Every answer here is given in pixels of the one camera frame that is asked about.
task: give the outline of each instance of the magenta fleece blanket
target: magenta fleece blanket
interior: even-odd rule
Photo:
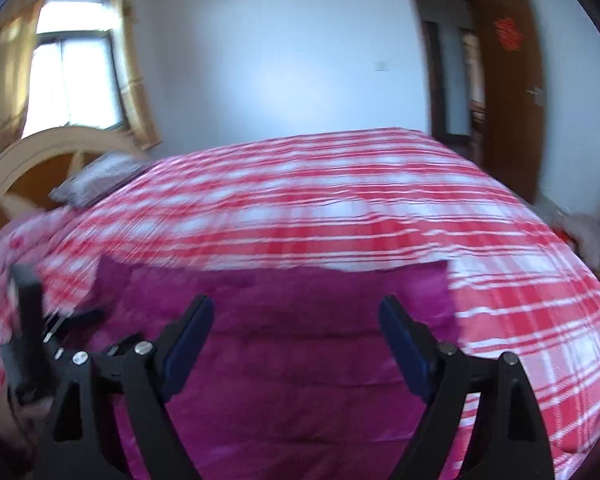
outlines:
[[[446,262],[342,272],[297,267],[197,271],[103,256],[90,302],[109,305],[90,349],[136,331],[155,338],[197,294],[216,321],[167,409],[205,480],[386,479],[424,410],[378,327],[395,294],[439,340],[457,342]],[[123,402],[131,472],[148,478]]]

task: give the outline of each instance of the black bracket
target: black bracket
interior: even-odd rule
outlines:
[[[398,300],[379,308],[385,339],[412,393],[427,404],[390,480],[437,480],[451,450],[467,394],[480,393],[462,480],[554,480],[554,465],[542,415],[520,359],[465,355],[439,343]]]
[[[14,266],[11,281],[21,327],[2,348],[10,391],[23,404],[54,396],[33,479],[130,480],[110,403],[111,394],[124,394],[150,477],[200,480],[165,403],[183,389],[211,330],[211,300],[197,297],[155,342],[134,334],[89,354],[65,349],[62,338],[72,328],[98,323],[100,311],[53,315],[45,323],[35,273]],[[515,354],[465,355],[438,342],[393,296],[380,304],[379,323],[408,388],[427,405],[390,480],[439,478],[472,392],[481,393],[480,403],[458,478],[554,480],[538,402]]]

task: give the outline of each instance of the gray pillow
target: gray pillow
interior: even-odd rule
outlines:
[[[94,205],[120,189],[153,165],[133,155],[109,152],[56,187],[49,198],[76,208]]]

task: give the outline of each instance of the plaid bedspread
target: plaid bedspread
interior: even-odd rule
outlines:
[[[506,188],[419,132],[289,137],[168,158],[81,214],[40,261],[46,307],[73,308],[101,254],[203,269],[449,260],[462,347],[520,356],[557,478],[600,436],[600,283]],[[6,300],[0,311],[1,342]],[[460,446],[476,409],[470,396]]]

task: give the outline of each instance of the door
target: door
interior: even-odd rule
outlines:
[[[484,70],[483,168],[527,202],[538,189],[544,79],[529,0],[474,0]]]

